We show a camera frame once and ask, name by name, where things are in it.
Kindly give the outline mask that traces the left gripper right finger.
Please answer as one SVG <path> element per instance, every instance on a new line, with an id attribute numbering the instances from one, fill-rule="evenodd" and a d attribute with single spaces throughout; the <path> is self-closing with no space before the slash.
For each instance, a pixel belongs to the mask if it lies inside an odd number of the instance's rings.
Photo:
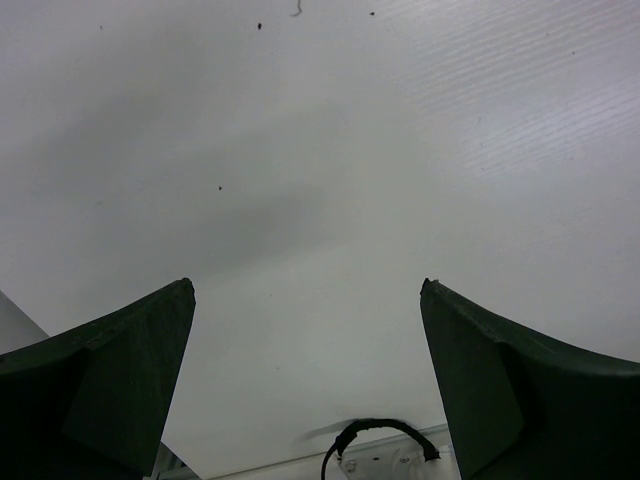
<path id="1" fill-rule="evenodd" d="M 420 310 L 464 479 L 636 479 L 639 365 L 425 280 Z"/>

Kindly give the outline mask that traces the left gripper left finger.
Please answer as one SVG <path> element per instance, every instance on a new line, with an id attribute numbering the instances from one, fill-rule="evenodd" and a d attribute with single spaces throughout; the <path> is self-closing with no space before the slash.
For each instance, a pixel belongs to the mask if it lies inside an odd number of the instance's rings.
<path id="1" fill-rule="evenodd" d="M 1 357 L 4 479 L 151 475 L 196 307 L 188 278 Z"/>

